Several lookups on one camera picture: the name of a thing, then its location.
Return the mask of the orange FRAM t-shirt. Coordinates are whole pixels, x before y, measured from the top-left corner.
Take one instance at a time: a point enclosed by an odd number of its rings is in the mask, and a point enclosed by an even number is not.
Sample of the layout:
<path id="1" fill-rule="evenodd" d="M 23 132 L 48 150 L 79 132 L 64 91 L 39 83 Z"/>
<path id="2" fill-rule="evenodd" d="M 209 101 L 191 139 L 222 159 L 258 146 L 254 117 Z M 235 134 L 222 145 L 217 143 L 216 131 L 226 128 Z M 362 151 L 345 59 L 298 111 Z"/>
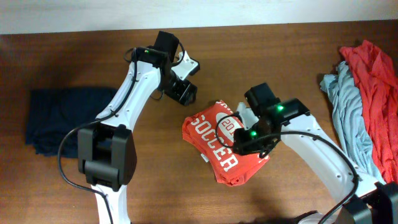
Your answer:
<path id="1" fill-rule="evenodd" d="M 238 118 L 224 101 L 185 118 L 182 137 L 195 146 L 211 164 L 217 182 L 228 186 L 245 184 L 268 160 L 258 154 L 240 156 L 227 146 L 233 143 L 233 133 L 242 128 Z"/>

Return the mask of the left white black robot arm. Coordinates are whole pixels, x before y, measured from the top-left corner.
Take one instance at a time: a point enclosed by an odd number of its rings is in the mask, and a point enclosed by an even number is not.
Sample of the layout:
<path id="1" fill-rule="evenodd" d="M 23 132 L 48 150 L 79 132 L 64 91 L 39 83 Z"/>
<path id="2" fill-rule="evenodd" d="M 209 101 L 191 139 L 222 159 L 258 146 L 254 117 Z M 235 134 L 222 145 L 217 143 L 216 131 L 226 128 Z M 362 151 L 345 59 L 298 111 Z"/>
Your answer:
<path id="1" fill-rule="evenodd" d="M 187 77 L 200 69 L 179 39 L 160 31 L 154 45 L 131 52 L 123 84 L 95 121 L 78 131 L 78 170 L 96 195 L 100 223 L 130 223 L 127 185 L 136 169 L 132 132 L 145 103 L 155 90 L 187 106 L 197 87 Z"/>

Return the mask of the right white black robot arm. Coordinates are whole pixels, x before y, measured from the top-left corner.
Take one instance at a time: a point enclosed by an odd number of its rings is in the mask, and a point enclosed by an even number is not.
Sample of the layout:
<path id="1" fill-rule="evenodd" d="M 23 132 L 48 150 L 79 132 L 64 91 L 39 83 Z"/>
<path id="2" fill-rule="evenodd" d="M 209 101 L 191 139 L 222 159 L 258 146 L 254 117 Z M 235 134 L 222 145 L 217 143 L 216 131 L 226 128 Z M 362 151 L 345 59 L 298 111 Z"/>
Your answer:
<path id="1" fill-rule="evenodd" d="M 298 99 L 280 101 L 266 83 L 245 92 L 237 109 L 243 128 L 233 152 L 266 157 L 279 142 L 295 151 L 327 187 L 336 205 L 326 214 L 307 212 L 296 223 L 397 224 L 397 184 L 367 174 L 322 130 Z"/>

